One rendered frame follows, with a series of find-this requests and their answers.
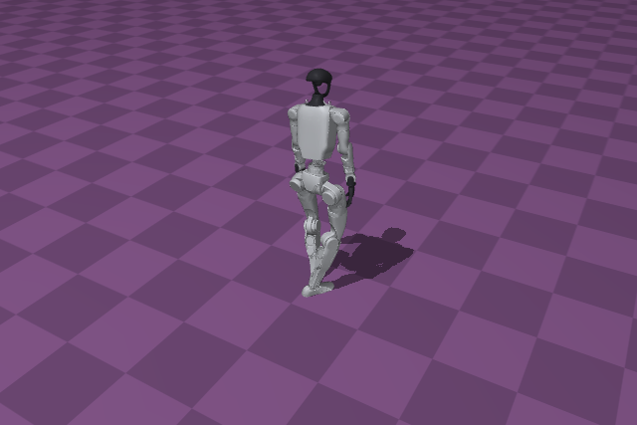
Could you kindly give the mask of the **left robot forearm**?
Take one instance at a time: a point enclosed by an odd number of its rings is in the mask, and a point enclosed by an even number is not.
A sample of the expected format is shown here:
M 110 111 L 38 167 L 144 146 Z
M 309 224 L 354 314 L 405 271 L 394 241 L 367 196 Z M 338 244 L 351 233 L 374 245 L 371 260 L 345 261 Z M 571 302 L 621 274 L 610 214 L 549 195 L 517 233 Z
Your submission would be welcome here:
M 295 154 L 295 164 L 299 166 L 299 171 L 305 169 L 306 159 L 302 158 L 299 147 L 292 144 L 292 150 L 293 150 L 293 153 Z

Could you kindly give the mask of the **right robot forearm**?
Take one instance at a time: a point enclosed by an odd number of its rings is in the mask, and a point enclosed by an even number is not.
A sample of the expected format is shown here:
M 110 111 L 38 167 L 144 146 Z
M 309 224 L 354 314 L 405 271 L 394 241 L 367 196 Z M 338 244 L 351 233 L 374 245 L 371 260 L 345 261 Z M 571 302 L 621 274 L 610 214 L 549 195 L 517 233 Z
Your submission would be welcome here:
M 352 151 L 352 143 L 350 142 L 348 145 L 348 154 L 343 154 L 341 156 L 341 162 L 343 164 L 343 171 L 345 173 L 345 181 L 347 182 L 347 178 L 352 176 L 354 178 L 354 182 L 356 180 L 354 174 L 354 163 L 353 163 L 353 151 Z

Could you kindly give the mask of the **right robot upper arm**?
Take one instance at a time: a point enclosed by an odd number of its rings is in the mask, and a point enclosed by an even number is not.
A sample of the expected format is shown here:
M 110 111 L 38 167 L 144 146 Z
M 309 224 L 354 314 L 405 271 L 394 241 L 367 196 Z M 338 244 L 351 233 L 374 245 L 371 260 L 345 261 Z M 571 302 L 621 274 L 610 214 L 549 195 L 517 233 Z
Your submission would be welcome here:
M 348 154 L 349 145 L 349 112 L 345 108 L 333 107 L 330 110 L 332 121 L 336 124 L 337 131 L 337 152 L 340 154 Z

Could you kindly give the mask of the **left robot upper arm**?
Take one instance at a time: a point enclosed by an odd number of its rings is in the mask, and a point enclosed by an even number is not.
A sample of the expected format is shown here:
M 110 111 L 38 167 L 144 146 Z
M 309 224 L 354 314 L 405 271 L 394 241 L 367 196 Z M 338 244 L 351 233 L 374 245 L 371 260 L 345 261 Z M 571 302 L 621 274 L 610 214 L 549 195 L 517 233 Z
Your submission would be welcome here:
M 288 110 L 288 117 L 290 119 L 290 128 L 292 134 L 292 144 L 298 146 L 298 131 L 297 131 L 297 111 L 300 105 L 295 105 Z

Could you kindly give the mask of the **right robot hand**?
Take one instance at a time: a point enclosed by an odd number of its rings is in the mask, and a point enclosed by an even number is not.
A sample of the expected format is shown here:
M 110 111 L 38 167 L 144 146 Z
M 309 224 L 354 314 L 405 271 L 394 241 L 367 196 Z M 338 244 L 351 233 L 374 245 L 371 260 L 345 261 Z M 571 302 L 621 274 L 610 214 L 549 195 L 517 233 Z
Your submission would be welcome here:
M 346 207 L 350 206 L 351 201 L 352 201 L 352 197 L 354 195 L 354 185 L 356 184 L 356 182 L 354 182 L 354 178 L 352 176 L 349 176 L 347 178 L 347 182 L 346 185 L 348 186 L 348 193 L 346 193 L 346 196 L 348 196 L 348 200 L 346 201 Z

